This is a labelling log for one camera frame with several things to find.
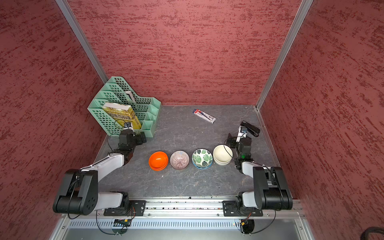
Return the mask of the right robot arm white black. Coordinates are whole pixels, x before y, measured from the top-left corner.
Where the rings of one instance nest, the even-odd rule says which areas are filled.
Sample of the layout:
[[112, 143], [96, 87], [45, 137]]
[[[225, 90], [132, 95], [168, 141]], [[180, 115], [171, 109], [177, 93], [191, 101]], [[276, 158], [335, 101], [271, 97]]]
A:
[[280, 167], [267, 167], [252, 158], [252, 139], [257, 137], [257, 128], [240, 126], [236, 137], [228, 135], [225, 145], [236, 151], [233, 157], [236, 169], [253, 179], [253, 190], [239, 193], [235, 203], [238, 212], [262, 210], [291, 210], [293, 197], [284, 171]]

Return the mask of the green leaf bowl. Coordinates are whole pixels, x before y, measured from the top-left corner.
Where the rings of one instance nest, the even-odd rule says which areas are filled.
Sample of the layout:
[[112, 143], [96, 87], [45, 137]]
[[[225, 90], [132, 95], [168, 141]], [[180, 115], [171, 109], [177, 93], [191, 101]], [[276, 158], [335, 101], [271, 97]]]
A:
[[196, 168], [200, 169], [200, 170], [205, 170], [205, 169], [208, 169], [211, 165], [208, 165], [208, 166], [197, 166], [197, 165], [194, 165]]
[[208, 166], [213, 162], [213, 155], [206, 149], [197, 149], [192, 154], [192, 161], [197, 166]]

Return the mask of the cream bowl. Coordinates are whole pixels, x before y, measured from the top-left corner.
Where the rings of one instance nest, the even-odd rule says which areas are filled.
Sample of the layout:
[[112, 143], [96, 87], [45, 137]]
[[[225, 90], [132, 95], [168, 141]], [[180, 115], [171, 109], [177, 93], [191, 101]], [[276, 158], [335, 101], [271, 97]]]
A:
[[228, 162], [220, 162], [220, 161], [214, 161], [217, 165], [219, 166], [225, 166], [225, 165], [228, 165], [230, 163], [230, 161]]
[[218, 145], [213, 152], [214, 161], [228, 162], [233, 158], [233, 151], [226, 145]]

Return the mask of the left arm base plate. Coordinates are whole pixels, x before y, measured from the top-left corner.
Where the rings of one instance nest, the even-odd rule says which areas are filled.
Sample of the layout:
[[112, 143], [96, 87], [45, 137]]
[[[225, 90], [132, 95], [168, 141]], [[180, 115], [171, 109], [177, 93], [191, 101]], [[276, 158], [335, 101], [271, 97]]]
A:
[[133, 200], [128, 203], [128, 208], [119, 207], [113, 209], [105, 209], [104, 216], [106, 217], [142, 217], [146, 209], [145, 200]]

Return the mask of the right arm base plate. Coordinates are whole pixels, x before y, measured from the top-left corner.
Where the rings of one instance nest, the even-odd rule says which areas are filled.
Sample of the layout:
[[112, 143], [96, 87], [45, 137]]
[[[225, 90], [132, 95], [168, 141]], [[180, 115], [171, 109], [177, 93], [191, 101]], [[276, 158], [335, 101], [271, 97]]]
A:
[[225, 217], [262, 217], [263, 212], [257, 208], [244, 207], [237, 201], [223, 201]]

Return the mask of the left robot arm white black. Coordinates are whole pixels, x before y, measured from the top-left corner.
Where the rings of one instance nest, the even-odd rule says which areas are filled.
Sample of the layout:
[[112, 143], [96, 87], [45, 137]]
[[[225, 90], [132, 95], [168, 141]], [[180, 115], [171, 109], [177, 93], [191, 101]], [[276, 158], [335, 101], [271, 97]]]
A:
[[118, 148], [107, 157], [87, 167], [66, 171], [53, 203], [53, 211], [86, 216], [94, 211], [111, 209], [120, 216], [128, 214], [132, 207], [128, 193], [101, 193], [99, 181], [126, 165], [133, 157], [136, 146], [146, 142], [145, 133], [124, 129], [119, 135]]

